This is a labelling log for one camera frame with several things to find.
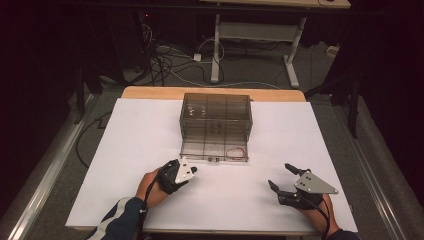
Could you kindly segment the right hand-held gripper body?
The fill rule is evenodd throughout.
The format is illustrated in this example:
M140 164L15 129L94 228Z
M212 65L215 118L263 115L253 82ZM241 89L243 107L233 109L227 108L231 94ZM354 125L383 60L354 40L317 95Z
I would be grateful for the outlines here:
M294 187L295 192L280 190L277 198L281 205L302 210L313 210L322 202L324 194L339 193L335 187L316 176L310 169L302 170L302 174L294 183Z

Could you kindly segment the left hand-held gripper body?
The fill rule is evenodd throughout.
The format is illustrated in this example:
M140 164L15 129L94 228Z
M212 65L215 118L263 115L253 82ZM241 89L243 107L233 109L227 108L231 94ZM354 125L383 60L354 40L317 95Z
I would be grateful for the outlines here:
M191 166L185 158L169 161L159 170L157 182L162 191L167 194L176 192L194 177Z

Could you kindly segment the smoky transparent drawer organizer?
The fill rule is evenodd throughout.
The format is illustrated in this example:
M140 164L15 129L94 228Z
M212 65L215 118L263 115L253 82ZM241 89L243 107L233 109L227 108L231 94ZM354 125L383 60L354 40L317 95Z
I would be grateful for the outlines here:
M197 143L247 143L253 126L249 95L185 93L182 138Z

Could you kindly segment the person's left hand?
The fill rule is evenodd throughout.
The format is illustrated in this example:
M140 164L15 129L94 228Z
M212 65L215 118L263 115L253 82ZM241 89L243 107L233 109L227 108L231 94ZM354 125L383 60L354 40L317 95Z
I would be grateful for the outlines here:
M143 200L148 208L153 208L163 202L168 194L162 191L157 183L154 182L159 170L146 173L138 186L135 196Z

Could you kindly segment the person's right hand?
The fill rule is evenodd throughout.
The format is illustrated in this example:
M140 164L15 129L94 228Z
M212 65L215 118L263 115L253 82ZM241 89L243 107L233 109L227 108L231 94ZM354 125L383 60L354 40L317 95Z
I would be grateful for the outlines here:
M299 212L301 212L310 221L312 226L323 239L326 239L330 234L340 229L336 223L331 198L327 194L323 195L323 200L318 205L318 209L299 209Z

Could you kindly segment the white table mat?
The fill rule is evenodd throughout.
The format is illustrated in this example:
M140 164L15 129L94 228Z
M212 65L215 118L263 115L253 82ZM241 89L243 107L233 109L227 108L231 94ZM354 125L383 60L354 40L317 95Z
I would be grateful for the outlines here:
M135 193L144 173L177 158L181 107L179 100L117 100L67 226L98 225L119 199ZM297 177L287 164L341 186L313 109L307 102L257 101L251 109L248 161L196 162L195 177L149 211L146 230L313 233L269 187L293 190Z

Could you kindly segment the black metal stand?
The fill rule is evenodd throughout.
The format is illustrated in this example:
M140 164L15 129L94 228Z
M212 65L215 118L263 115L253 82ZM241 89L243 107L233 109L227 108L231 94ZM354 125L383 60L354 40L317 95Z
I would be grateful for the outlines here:
M306 99L316 94L331 94L330 101L333 105L349 105L347 126L351 135L357 138L357 116L358 102L360 93L361 71L358 68L351 67L346 73L341 74L334 80L325 81L304 93Z
M85 115L85 88L88 88L92 94L101 94L103 87L100 83L99 75L92 69L82 64L79 64L75 70L76 81L76 106L77 117L75 122L80 123Z

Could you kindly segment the aluminium floor rail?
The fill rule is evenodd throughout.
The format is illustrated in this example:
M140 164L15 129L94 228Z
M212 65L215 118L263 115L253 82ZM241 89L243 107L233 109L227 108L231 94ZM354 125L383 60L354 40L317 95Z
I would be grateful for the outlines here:
M346 187L359 234L364 240L407 240L402 225L402 201L408 199L405 180L366 106L361 103L360 107L356 137L348 129L346 109L334 108L353 154L353 169L359 174L360 185L364 185L363 193L352 184Z
M78 115L76 104L53 138L45 154L18 192L6 216L0 221L0 240L24 240L45 205L68 156L87 119L99 100L89 94L83 101L85 112Z

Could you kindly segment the white frame desk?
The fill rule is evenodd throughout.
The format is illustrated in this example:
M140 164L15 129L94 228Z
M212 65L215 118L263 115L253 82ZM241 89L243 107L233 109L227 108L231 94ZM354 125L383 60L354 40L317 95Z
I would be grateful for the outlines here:
M343 10L349 9L351 4L349 0L203 0L205 2L215 3L217 6L225 4L242 4L266 7L285 7L292 10ZM303 30L306 23L306 17L296 17L294 23L260 23L258 20L241 21L221 19L221 15L215 17L215 35L214 52L211 64L211 82L217 83L222 79L220 76L220 61L224 53L219 53L219 49L224 49L221 39L238 40L266 40L289 42L291 52L283 56L284 69L287 72L290 85L294 89L299 88L299 82L293 66L295 57Z

